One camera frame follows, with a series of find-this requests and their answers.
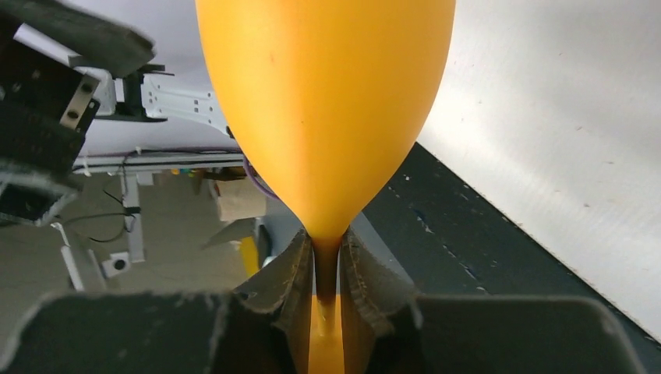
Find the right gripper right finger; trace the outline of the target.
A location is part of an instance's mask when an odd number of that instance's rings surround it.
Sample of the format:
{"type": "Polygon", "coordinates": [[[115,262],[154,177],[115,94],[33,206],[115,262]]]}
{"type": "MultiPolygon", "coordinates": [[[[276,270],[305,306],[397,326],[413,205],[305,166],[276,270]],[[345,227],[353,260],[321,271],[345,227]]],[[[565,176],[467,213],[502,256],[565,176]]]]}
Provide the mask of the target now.
{"type": "Polygon", "coordinates": [[[346,373],[416,370],[415,289],[381,263],[353,230],[339,257],[346,373]]]}

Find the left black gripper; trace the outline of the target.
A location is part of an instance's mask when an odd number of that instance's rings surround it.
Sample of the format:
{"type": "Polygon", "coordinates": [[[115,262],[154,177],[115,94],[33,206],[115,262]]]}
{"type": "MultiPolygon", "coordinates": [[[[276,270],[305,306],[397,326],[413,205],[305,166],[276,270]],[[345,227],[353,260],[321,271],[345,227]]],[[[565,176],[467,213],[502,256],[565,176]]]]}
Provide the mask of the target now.
{"type": "Polygon", "coordinates": [[[60,1],[2,1],[1,12],[1,222],[42,226],[82,190],[72,167],[99,81],[18,41],[20,23],[117,77],[150,62],[154,43],[60,1]]]}

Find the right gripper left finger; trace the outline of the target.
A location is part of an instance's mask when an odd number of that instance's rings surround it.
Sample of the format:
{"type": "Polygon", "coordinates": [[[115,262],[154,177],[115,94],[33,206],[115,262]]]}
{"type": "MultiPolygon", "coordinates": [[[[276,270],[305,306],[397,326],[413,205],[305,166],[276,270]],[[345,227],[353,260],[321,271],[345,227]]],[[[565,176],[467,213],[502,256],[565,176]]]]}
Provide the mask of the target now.
{"type": "Polygon", "coordinates": [[[234,290],[243,372],[308,372],[312,288],[313,250],[302,229],[282,253],[234,290]]]}

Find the yellow wine glass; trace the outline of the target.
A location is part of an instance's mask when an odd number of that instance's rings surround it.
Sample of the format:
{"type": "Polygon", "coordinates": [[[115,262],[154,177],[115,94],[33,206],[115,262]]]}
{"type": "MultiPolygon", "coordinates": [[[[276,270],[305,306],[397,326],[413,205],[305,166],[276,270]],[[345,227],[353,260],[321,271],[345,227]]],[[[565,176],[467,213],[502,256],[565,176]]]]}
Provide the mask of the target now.
{"type": "Polygon", "coordinates": [[[207,71],[236,142],[311,238],[311,373],[341,373],[336,281],[351,222],[417,140],[452,1],[198,1],[207,71]]]}

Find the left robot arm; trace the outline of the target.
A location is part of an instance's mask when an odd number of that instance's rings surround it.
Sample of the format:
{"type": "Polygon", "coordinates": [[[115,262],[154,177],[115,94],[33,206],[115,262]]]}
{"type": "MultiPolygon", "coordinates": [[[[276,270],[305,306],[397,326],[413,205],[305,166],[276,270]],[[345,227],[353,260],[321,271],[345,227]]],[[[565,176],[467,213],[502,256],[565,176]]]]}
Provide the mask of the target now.
{"type": "Polygon", "coordinates": [[[226,130],[214,95],[176,87],[154,55],[131,28],[63,2],[2,2],[3,224],[45,225],[79,195],[70,176],[94,119],[226,130]]]}

